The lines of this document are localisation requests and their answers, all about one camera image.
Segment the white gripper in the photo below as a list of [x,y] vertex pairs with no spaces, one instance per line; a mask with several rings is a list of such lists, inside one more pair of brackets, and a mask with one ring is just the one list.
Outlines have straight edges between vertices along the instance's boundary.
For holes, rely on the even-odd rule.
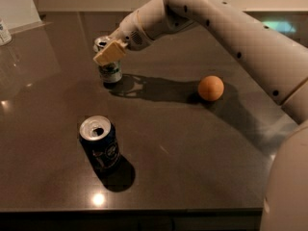
[[162,36],[186,31],[194,23],[175,13],[165,0],[151,0],[128,14],[111,33],[114,39],[99,50],[93,60],[98,65],[117,62],[125,55],[125,48],[140,51]]

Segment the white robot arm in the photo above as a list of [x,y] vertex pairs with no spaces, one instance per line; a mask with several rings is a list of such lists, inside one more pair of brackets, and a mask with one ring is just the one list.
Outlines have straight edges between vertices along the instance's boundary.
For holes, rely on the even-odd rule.
[[273,160],[260,231],[308,231],[308,49],[223,0],[151,0],[127,15],[94,61],[116,62],[127,50],[198,23],[234,57],[297,126]]

